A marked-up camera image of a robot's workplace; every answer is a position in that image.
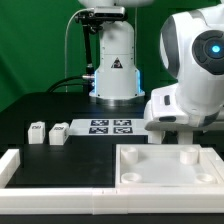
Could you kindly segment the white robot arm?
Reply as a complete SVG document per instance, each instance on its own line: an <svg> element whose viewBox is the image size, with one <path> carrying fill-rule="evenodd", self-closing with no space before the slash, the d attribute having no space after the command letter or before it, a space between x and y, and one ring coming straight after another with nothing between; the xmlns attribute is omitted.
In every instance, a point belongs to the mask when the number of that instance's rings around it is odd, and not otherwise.
<svg viewBox="0 0 224 224"><path fill-rule="evenodd" d="M154 0L78 1L88 9L91 27L102 24L100 66L90 96L110 104L142 96L131 58L134 30L124 21L124 12ZM169 16L160 31L160 57L177 82L151 92L145 128L161 123L199 128L215 122L224 106L224 0Z"/></svg>

